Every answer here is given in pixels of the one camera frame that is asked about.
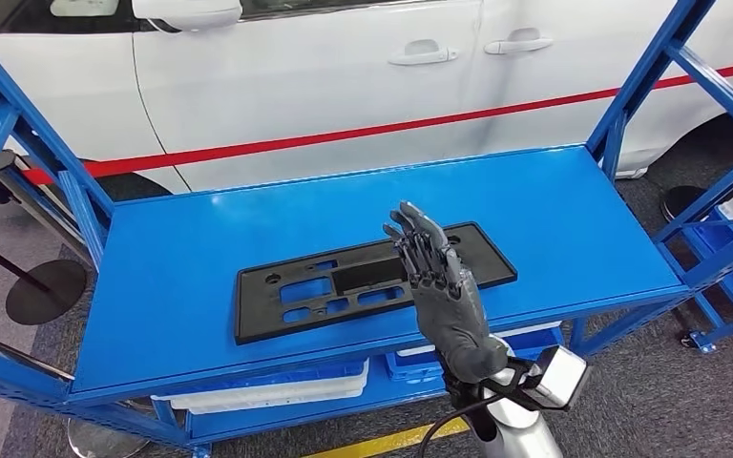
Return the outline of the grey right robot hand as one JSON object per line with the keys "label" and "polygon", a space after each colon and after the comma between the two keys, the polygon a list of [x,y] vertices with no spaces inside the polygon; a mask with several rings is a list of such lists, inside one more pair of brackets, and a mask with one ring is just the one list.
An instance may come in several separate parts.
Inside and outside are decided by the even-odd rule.
{"label": "grey right robot hand", "polygon": [[507,347],[492,336],[472,271],[443,227],[407,200],[389,217],[383,229],[404,265],[421,334],[461,382],[502,371]]}

